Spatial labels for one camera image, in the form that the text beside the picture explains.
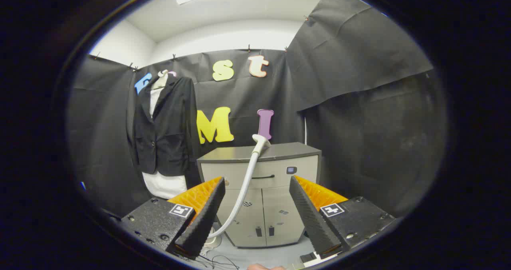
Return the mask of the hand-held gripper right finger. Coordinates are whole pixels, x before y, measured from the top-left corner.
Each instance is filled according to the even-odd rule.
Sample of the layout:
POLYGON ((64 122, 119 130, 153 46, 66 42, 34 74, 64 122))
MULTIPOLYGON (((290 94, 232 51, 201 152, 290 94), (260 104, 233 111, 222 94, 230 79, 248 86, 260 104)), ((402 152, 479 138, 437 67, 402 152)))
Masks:
POLYGON ((361 246, 396 220, 364 197, 347 199, 297 175, 290 179, 289 193, 321 258, 361 246))

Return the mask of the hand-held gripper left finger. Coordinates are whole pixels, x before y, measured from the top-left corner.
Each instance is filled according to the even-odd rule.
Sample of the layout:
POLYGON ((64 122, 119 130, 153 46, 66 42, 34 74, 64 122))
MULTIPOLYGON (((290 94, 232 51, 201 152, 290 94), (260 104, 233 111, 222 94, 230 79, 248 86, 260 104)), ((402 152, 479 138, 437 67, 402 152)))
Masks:
POLYGON ((120 225, 146 244, 195 259, 208 239, 225 195, 216 177, 172 199, 151 198, 121 219, 120 225))

